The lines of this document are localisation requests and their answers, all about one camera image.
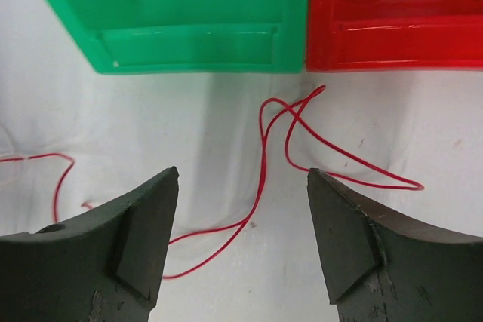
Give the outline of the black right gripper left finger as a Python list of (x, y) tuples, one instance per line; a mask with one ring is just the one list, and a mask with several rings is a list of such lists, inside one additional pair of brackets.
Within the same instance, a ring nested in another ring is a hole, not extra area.
[(158, 300), (179, 192), (170, 167), (36, 233), (1, 238), (3, 321), (146, 321)]

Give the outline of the red plastic bin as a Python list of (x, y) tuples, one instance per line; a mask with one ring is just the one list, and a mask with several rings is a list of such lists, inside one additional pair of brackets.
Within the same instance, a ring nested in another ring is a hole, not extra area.
[(482, 0), (309, 0), (307, 69), (480, 69)]

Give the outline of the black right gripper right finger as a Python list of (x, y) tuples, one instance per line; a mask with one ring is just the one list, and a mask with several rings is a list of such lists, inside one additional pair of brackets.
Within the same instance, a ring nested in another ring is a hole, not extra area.
[(480, 321), (482, 239), (413, 219), (321, 170), (308, 198), (341, 321)]

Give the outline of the left green plastic bin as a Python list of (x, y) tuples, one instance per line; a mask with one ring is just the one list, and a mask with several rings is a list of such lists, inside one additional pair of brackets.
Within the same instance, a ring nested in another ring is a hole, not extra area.
[(46, 0), (99, 73), (297, 73), (309, 0)]

